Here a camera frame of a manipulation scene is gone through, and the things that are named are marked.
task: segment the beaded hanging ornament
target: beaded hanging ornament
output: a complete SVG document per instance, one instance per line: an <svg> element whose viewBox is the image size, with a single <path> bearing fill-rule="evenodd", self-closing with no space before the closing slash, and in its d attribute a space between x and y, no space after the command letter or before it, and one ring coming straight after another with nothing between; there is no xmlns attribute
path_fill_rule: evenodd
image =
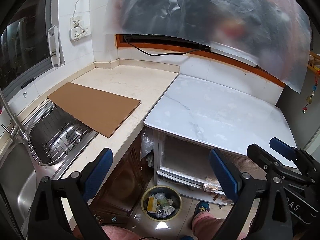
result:
<svg viewBox="0 0 320 240"><path fill-rule="evenodd" d="M318 86L318 78L319 78L319 75L320 75L320 71L318 71L316 73L316 77L315 77L315 84L312 88L312 93L310 96L307 97L307 104L304 106L304 108L302 109L302 112L305 113L306 110L308 109L308 105L312 103L312 97L315 95L315 91L317 90L317 86Z"/></svg>

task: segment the trash bin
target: trash bin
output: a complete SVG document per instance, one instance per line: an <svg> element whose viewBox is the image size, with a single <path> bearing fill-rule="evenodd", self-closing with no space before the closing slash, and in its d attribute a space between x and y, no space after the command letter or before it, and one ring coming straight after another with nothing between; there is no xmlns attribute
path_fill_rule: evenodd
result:
<svg viewBox="0 0 320 240"><path fill-rule="evenodd" d="M171 198L173 201L172 206L175 208L175 210L166 218L157 218L155 216L155 214L151 214L149 212L147 212L147 206L148 206L148 200L149 197L152 195L155 195L157 193L163 192L165 197ZM159 185L159 186L154 186L150 189L148 189L142 196L141 198L141 208L142 211L144 212L144 214L154 220L154 221L161 221L161 222L165 222L165 221L169 221L171 219L174 219L181 211L182 208L182 199L180 194L173 188L168 187L168 186L164 186L164 185Z"/></svg>

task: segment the cardboard sheet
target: cardboard sheet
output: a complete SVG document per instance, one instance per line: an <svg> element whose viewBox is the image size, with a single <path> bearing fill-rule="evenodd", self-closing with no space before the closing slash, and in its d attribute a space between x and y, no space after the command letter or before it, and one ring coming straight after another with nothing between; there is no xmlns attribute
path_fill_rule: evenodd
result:
<svg viewBox="0 0 320 240"><path fill-rule="evenodd" d="M48 98L108 138L140 104L137 99L70 82L50 94Z"/></svg>

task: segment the countertop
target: countertop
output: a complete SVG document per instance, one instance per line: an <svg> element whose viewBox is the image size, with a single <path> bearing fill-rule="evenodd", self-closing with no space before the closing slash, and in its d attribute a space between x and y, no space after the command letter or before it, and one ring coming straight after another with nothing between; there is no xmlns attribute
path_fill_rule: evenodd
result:
<svg viewBox="0 0 320 240"><path fill-rule="evenodd" d="M138 99L141 104L110 138L98 134L70 166L63 178L68 177L73 171L81 171L88 162L93 161L98 156L104 147L108 147L112 150L114 159L105 178L106 180L142 130L144 126L143 119L176 76L177 73L169 71L120 65L113 69L94 68L73 80L75 84ZM73 229L76 226L76 222L72 216L68 200L62 199L62 203L69 224Z"/></svg>
<svg viewBox="0 0 320 240"><path fill-rule="evenodd" d="M296 168L269 146L270 139L277 137L296 147L279 108L206 80L179 75L148 114L145 125L242 155L256 143L283 165Z"/></svg>

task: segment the pink pants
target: pink pants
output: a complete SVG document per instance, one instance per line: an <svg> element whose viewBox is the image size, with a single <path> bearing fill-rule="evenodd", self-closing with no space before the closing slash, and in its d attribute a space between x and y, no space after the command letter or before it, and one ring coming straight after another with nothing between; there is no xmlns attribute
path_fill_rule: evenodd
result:
<svg viewBox="0 0 320 240"><path fill-rule="evenodd" d="M211 240L223 222L224 218L217 219L209 212L202 211L197 214L192 221L192 232L199 240ZM111 240L138 240L142 238L125 228L103 226L102 229ZM246 234L241 233L238 240L245 237Z"/></svg>
<svg viewBox="0 0 320 240"><path fill-rule="evenodd" d="M202 211L192 221L192 232L199 240L211 240L223 222L224 218L214 218L209 212ZM237 239L245 237L245 233L240 233Z"/></svg>

